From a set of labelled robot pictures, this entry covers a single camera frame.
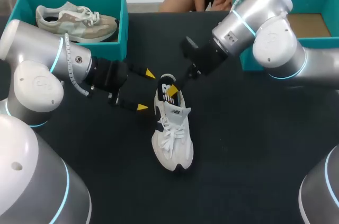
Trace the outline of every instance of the black table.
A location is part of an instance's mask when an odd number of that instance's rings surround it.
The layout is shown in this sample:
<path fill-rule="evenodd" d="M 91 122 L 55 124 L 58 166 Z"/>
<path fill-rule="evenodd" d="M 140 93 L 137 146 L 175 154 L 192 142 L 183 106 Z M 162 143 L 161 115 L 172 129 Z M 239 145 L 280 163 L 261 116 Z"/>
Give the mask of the black table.
<path fill-rule="evenodd" d="M 130 14 L 128 59 L 157 77 L 179 77 L 189 65 L 179 42 L 188 35 L 202 44 L 224 16 Z M 0 63 L 0 99 L 9 78 Z M 132 75 L 121 94 L 152 103 L 155 90 L 155 80 Z M 338 143 L 339 95 L 244 74 L 238 59 L 188 83 L 183 94 L 192 107 L 194 162 L 174 175 L 153 153 L 153 117 L 110 108 L 105 93 L 89 100 L 65 86 L 40 134 L 86 183 L 91 223 L 302 223 L 299 186 Z"/>

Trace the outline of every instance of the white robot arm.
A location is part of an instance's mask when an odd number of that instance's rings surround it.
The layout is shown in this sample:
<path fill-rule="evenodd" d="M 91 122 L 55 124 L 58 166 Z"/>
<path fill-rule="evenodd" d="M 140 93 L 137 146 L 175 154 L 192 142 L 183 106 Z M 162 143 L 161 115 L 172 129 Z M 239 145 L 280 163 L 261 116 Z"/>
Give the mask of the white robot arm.
<path fill-rule="evenodd" d="M 169 95 L 252 44 L 254 58 L 273 78 L 339 89 L 339 49 L 304 48 L 286 18 L 292 7 L 291 0 L 244 0 L 213 29 L 206 45 L 198 47 L 186 37 L 182 50 L 193 64 Z"/>
<path fill-rule="evenodd" d="M 19 20 L 12 20 L 0 39 L 0 59 L 12 71 L 10 93 L 0 101 L 0 114 L 17 117 L 32 128 L 44 125 L 63 99 L 59 80 L 71 81 L 85 96 L 95 88 L 104 90 L 111 104 L 130 108 L 138 104 L 117 98 L 129 70 L 154 78 L 146 68 L 93 57 L 89 49 L 69 42 L 67 34 L 61 38 Z M 91 92 L 78 85 L 82 81 Z"/>

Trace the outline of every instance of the shoe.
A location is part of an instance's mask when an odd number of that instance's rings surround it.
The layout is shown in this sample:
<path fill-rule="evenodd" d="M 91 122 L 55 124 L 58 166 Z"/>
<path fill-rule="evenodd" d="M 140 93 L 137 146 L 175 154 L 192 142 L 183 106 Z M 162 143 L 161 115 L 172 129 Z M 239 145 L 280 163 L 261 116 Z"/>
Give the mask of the shoe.
<path fill-rule="evenodd" d="M 193 161 L 193 143 L 190 136 L 188 114 L 182 92 L 172 97 L 167 90 L 175 82 L 174 76 L 165 74 L 158 83 L 154 98 L 157 117 L 152 146 L 160 163 L 170 171 L 187 169 Z"/>
<path fill-rule="evenodd" d="M 84 6 L 66 2 L 60 8 L 46 8 L 42 5 L 35 12 L 37 25 L 59 36 L 69 34 L 71 41 L 100 42 L 112 36 L 119 21 L 111 16 L 99 15 Z"/>

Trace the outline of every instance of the shoe logo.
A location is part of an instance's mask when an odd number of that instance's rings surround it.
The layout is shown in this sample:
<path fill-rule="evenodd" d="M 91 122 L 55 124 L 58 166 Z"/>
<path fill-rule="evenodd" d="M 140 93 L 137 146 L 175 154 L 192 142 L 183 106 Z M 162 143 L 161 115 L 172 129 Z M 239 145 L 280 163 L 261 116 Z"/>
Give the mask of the shoe logo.
<path fill-rule="evenodd" d="M 174 104 L 174 99 L 172 99 L 168 94 L 167 94 L 167 90 L 170 88 L 171 86 L 170 85 L 166 85 L 166 84 L 163 84 L 162 85 L 162 89 L 163 89 L 163 97 L 164 97 L 164 100 L 170 102 L 171 104 Z"/>

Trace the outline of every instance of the shoe tongue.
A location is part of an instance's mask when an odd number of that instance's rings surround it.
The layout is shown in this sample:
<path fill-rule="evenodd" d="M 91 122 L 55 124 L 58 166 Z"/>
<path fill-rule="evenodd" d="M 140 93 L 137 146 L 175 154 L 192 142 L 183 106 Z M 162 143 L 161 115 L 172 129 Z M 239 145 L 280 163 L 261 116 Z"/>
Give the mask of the shoe tongue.
<path fill-rule="evenodd" d="M 169 104 L 167 101 L 165 101 L 165 114 L 171 123 L 181 125 L 190 112 L 190 107 L 184 109 L 182 107 Z"/>
<path fill-rule="evenodd" d="M 83 16 L 81 15 L 81 13 L 78 13 L 78 12 L 74 12 L 74 11 L 60 11 L 59 12 L 59 19 L 62 18 L 62 16 L 64 14 L 68 14 L 68 15 L 71 15 L 71 16 L 74 16 L 76 17 L 77 19 L 81 19 Z"/>

